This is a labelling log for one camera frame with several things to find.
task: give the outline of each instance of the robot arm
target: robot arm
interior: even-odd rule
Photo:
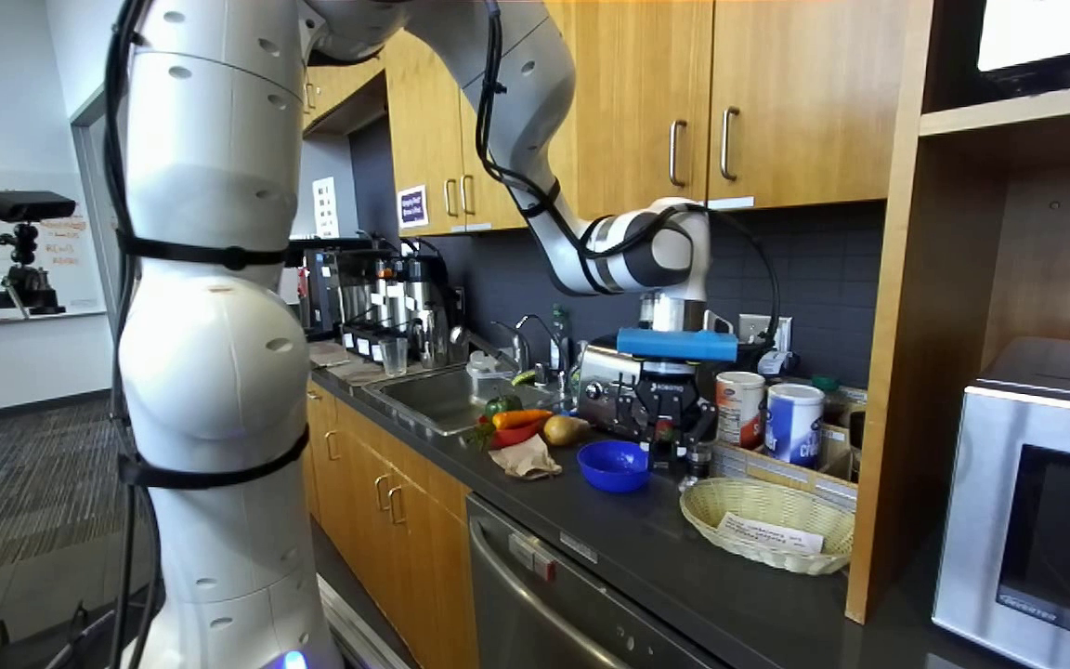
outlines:
[[[317,0],[317,49],[365,60],[394,28],[428,41],[477,104],[477,152],[513,194],[569,295],[648,295],[656,331],[691,331],[708,303],[711,228],[683,202],[657,202],[579,228],[547,147],[571,104],[571,57],[539,0],[341,4]]]

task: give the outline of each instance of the floor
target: floor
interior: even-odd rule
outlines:
[[[119,604],[127,497],[114,482],[119,443],[106,439],[109,429],[111,402],[106,393],[0,412],[0,669],[49,664],[85,620],[109,620]],[[149,522],[139,517],[134,590],[149,581],[145,528]],[[341,555],[321,532],[311,532],[311,544],[321,575],[394,656],[409,657]],[[111,620],[81,652],[97,657],[109,638]]]

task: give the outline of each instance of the dishwasher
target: dishwasher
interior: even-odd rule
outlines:
[[[470,547],[483,669],[724,664],[483,497]]]

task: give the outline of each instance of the backsplash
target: backsplash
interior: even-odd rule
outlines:
[[[711,309],[721,316],[771,311],[771,278],[748,228],[776,270],[781,316],[797,316],[797,350],[809,371],[851,386],[869,378],[874,295],[886,204],[838,204],[791,211],[735,211],[714,218]],[[579,337],[607,337],[638,321],[638,299],[569,299],[554,285],[533,233],[433,238],[465,289],[477,331],[506,342],[524,311],[571,311]]]

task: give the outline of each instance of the bottle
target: bottle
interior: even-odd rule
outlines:
[[[557,382],[557,410],[561,412],[575,412],[575,402],[571,402],[571,325],[569,325],[569,309],[554,309],[550,316],[550,342],[547,342],[547,370]]]
[[[554,309],[554,316],[550,316],[547,370],[554,375],[571,370],[571,316],[569,316],[569,309]]]

